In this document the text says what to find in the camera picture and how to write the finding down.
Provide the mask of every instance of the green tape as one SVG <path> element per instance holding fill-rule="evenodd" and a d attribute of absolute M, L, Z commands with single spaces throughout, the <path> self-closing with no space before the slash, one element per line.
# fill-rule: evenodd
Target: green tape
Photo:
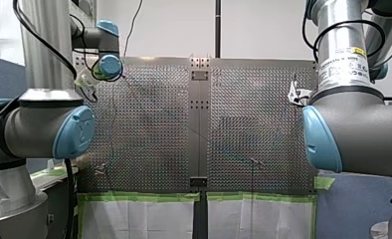
<path fill-rule="evenodd" d="M 317 209 L 317 197 L 314 198 L 311 205 L 311 239 L 316 238 L 316 209 Z"/>
<path fill-rule="evenodd" d="M 209 201 L 236 201 L 243 199 L 254 199 L 276 202 L 300 202 L 310 203 L 315 201 L 315 195 L 291 196 L 270 193 L 250 193 L 250 192 L 208 192 Z"/>
<path fill-rule="evenodd" d="M 140 202 L 194 202 L 199 193 L 153 194 L 109 191 L 104 193 L 78 194 L 79 201 L 140 201 Z"/>
<path fill-rule="evenodd" d="M 79 200 L 78 196 L 78 227 L 79 227 L 79 232 L 78 232 L 78 238 L 82 239 L 82 231 L 84 229 L 84 210 L 85 210 L 85 202 L 82 200 Z"/>
<path fill-rule="evenodd" d="M 45 172 L 45 170 L 42 171 L 37 171 L 33 174 L 31 174 L 32 177 L 37 177 L 40 175 L 46 175 L 46 176 L 63 176 L 67 175 L 66 169 L 65 168 L 60 168 L 60 169 L 52 169 L 50 172 Z"/>
<path fill-rule="evenodd" d="M 314 178 L 314 189 L 329 190 L 334 181 L 335 178 L 333 177 L 316 176 Z"/>

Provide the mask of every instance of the white sheet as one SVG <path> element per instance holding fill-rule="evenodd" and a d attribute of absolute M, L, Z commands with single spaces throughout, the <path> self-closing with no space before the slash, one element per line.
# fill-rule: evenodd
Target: white sheet
<path fill-rule="evenodd" d="M 192 239 L 193 202 L 87 202 L 82 238 Z"/>
<path fill-rule="evenodd" d="M 209 239 L 310 239 L 312 203 L 209 201 Z"/>

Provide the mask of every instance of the gray robot arm segment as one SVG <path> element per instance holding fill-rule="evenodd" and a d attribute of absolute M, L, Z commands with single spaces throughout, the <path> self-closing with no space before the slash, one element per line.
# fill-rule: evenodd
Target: gray robot arm segment
<path fill-rule="evenodd" d="M 339 91 L 313 99 L 304 109 L 308 159 L 321 169 L 392 176 L 392 106 L 385 106 L 377 91 L 335 90 Z M 322 118 L 322 124 L 306 123 L 311 120 L 307 119 L 310 108 L 319 115 L 315 117 Z M 337 153 L 324 151 L 320 148 L 323 139 L 312 135 L 326 130 Z"/>
<path fill-rule="evenodd" d="M 375 12 L 378 3 L 371 6 Z M 365 41 L 360 24 L 328 29 L 361 19 L 368 4 L 367 0 L 313 1 L 312 20 L 320 32 L 329 32 L 318 49 L 319 86 L 303 110 L 306 154 L 319 169 L 392 176 L 392 106 L 385 106 L 382 94 L 371 87 L 368 71 L 368 62 L 380 64 L 386 58 L 392 35 L 382 52 L 368 61 L 366 52 L 375 51 L 382 41 L 372 34 L 377 31 L 369 30 Z M 392 20 L 373 19 L 392 34 Z"/>

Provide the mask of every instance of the metal pole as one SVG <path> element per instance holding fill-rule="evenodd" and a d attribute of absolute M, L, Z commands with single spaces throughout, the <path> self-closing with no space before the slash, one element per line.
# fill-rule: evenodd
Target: metal pole
<path fill-rule="evenodd" d="M 215 58 L 221 58 L 221 0 L 215 7 Z"/>

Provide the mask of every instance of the pegboard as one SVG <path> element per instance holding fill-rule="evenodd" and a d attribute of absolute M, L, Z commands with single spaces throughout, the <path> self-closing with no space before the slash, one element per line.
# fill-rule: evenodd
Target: pegboard
<path fill-rule="evenodd" d="M 98 84 L 96 133 L 79 189 L 189 191 L 189 60 L 126 61 L 125 79 Z"/>
<path fill-rule="evenodd" d="M 313 88 L 313 62 L 125 61 L 125 79 L 99 84 L 90 104 L 97 131 L 79 191 L 188 192 L 201 176 L 209 191 L 312 193 L 301 109 L 287 94 L 294 74 Z"/>
<path fill-rule="evenodd" d="M 212 60 L 208 190 L 310 194 L 301 109 L 287 95 L 312 89 L 313 62 Z"/>

